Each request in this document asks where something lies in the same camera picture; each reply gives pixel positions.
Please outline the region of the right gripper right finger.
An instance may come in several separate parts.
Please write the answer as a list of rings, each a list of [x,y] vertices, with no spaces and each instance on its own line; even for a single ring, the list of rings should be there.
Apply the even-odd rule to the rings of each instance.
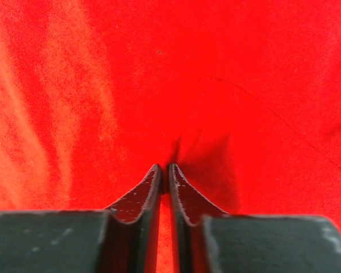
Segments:
[[[341,272],[341,233],[311,215],[228,214],[168,167],[176,272]]]

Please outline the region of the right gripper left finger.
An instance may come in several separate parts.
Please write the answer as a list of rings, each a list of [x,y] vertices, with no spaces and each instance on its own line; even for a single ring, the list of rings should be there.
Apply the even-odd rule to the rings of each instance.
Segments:
[[[161,179],[102,210],[0,212],[0,272],[155,272]]]

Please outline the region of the red t shirt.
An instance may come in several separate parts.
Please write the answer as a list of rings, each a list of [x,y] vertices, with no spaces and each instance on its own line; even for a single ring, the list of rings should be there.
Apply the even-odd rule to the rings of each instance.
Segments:
[[[341,1],[0,1],[0,212],[102,210],[168,167],[341,233]]]

